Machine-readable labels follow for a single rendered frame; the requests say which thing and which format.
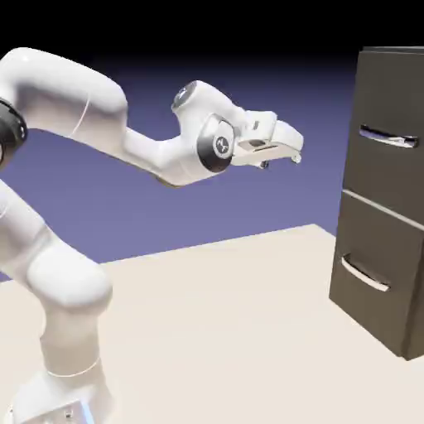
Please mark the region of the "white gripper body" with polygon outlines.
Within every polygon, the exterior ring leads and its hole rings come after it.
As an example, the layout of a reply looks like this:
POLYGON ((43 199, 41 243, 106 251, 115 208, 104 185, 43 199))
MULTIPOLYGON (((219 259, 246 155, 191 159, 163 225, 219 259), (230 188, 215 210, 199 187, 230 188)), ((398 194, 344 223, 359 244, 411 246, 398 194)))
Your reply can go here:
POLYGON ((291 125, 277 120, 270 139, 258 136, 240 138, 234 146, 231 164, 234 166, 268 166, 270 161, 301 154, 304 137, 291 125))

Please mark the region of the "dark grey cabinet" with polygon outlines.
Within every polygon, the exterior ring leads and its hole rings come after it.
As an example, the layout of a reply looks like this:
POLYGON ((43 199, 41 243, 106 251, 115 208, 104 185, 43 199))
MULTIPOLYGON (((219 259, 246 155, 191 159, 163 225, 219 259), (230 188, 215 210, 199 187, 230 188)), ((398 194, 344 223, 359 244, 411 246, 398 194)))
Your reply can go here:
POLYGON ((424 46, 359 53, 330 299, 396 356, 424 356, 424 46))

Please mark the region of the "tall dark grey drawer front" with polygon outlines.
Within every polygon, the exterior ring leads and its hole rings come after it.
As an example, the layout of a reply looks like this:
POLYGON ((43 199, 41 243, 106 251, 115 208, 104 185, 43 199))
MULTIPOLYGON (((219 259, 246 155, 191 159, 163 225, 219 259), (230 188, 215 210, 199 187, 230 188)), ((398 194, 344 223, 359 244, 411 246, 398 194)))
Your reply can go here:
POLYGON ((424 47, 359 53, 343 187, 424 225, 424 47), (362 124, 419 144, 375 142, 359 134, 362 124))

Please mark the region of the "short dark grey drawer front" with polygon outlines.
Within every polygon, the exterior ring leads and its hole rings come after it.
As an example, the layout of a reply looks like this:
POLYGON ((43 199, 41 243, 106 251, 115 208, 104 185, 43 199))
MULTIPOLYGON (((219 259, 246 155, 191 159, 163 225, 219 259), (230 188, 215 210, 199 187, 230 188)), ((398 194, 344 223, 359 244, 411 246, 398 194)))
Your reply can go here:
POLYGON ((396 356, 424 356, 424 229, 344 193, 330 299, 396 356), (343 256, 390 289, 361 282, 343 256))

